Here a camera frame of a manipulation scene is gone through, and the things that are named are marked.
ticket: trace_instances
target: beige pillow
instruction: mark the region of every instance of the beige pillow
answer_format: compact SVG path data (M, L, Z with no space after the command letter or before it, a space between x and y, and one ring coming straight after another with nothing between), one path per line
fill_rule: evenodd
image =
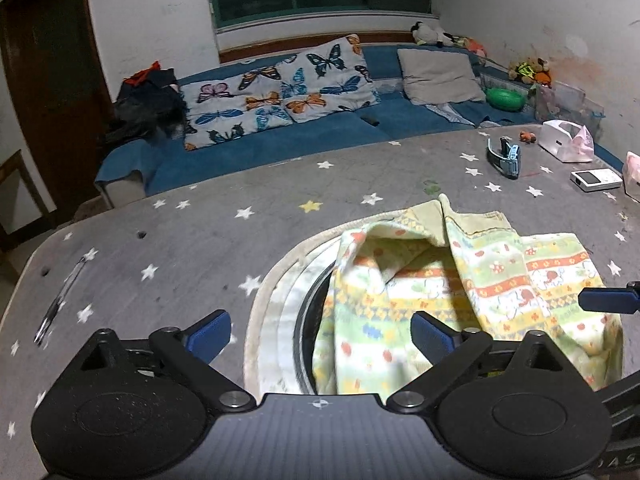
M401 48L404 93L414 105L484 101L466 54Z

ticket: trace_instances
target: white electronic device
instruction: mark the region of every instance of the white electronic device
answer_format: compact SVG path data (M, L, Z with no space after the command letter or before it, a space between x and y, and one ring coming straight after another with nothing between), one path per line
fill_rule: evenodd
M616 189L622 185L622 179L608 169L572 171L571 180L583 191Z

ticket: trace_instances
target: metal screw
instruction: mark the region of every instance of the metal screw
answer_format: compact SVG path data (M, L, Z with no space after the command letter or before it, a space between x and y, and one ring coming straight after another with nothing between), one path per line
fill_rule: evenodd
M219 400L223 406L226 406L228 408L242 408L251 401L251 397L246 392L232 390L220 395Z
M424 396L418 392L410 391L398 392L393 395L392 399L398 406L403 408L415 408L424 402Z

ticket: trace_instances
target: yellow star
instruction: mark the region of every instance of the yellow star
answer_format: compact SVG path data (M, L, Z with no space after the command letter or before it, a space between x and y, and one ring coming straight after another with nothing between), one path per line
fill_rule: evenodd
M312 202L311 200L309 200L306 204L299 205L298 207L300 209L304 209L306 214L309 211L320 211L321 205L322 205L322 202Z

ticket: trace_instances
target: green bowl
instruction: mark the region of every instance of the green bowl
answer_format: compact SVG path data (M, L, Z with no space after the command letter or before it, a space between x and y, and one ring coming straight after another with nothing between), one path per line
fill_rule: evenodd
M519 112L525 104L525 97L503 88L489 88L486 92L486 101L494 108L505 112Z

